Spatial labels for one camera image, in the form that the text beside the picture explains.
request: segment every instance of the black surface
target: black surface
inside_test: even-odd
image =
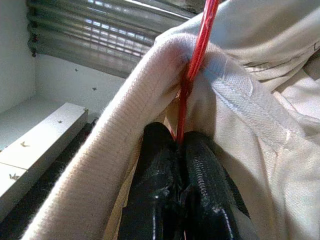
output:
[[[21,238],[33,216],[47,198],[55,182],[67,167],[72,157],[85,142],[92,128],[93,124],[89,123],[83,127],[8,216],[0,223],[0,240],[17,240]]]

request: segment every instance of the small insect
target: small insect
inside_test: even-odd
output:
[[[26,145],[26,141],[23,141],[22,143],[20,143],[20,145],[22,146],[22,147],[30,147],[30,145]]]
[[[16,175],[16,173],[12,176],[11,174],[9,174],[10,179],[17,181],[18,178],[20,178],[20,176]]]

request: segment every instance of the red cable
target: red cable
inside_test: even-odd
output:
[[[206,0],[203,16],[198,33],[195,48],[190,60],[187,75],[181,81],[181,92],[179,101],[178,126],[176,141],[181,144],[184,140],[184,130],[187,112],[187,98],[192,91],[194,78],[199,71],[200,65],[205,55],[207,44],[210,38],[211,29],[217,13],[219,0]]]

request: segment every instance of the red wire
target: red wire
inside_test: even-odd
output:
[[[179,144],[184,140],[187,98],[192,91],[194,78],[199,71],[202,60],[205,56],[205,51],[210,38],[211,29],[214,23],[214,18],[217,13],[219,0],[206,0],[203,16],[198,33],[195,48],[190,60],[187,75],[181,81],[181,92],[179,101],[178,126],[176,140]]]

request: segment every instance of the white fabric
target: white fabric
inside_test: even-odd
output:
[[[224,50],[209,44],[187,103],[186,131],[213,138],[262,240],[320,238],[320,121],[298,112],[280,92],[270,93],[312,54],[308,46],[320,39],[319,5],[311,0],[224,2],[212,32]],[[196,41],[192,31],[183,32],[194,29],[194,21],[157,39],[22,239],[116,238],[144,126],[166,116],[176,127],[179,81]],[[273,67],[248,67],[264,61],[266,68]],[[257,68],[268,77],[250,71]],[[262,85],[257,78],[271,80]]]

